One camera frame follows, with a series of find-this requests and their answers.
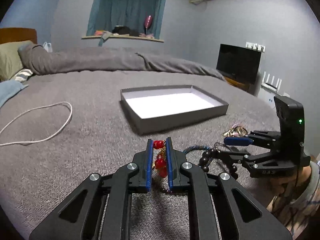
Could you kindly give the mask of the person's right hand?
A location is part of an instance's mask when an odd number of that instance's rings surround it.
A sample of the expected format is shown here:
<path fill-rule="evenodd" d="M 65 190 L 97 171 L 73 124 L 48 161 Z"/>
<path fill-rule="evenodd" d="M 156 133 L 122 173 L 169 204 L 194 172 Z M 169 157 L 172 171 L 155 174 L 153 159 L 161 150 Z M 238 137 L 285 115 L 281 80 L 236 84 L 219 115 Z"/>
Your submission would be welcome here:
<path fill-rule="evenodd" d="M 308 187 L 311 172 L 311 166 L 306 166 L 290 177 L 271 178 L 270 183 L 275 196 L 267 207 L 268 211 L 277 214 L 297 200 Z"/>

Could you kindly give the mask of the plaid sleeve forearm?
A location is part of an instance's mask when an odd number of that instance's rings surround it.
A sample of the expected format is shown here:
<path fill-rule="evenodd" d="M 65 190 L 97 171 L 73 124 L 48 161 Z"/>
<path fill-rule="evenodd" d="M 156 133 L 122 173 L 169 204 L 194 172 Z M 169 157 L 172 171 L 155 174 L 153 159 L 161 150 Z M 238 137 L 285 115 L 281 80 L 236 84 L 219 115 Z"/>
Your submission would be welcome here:
<path fill-rule="evenodd" d="M 319 239 L 319 163 L 311 162 L 310 183 L 301 196 L 273 214 L 293 239 Z"/>

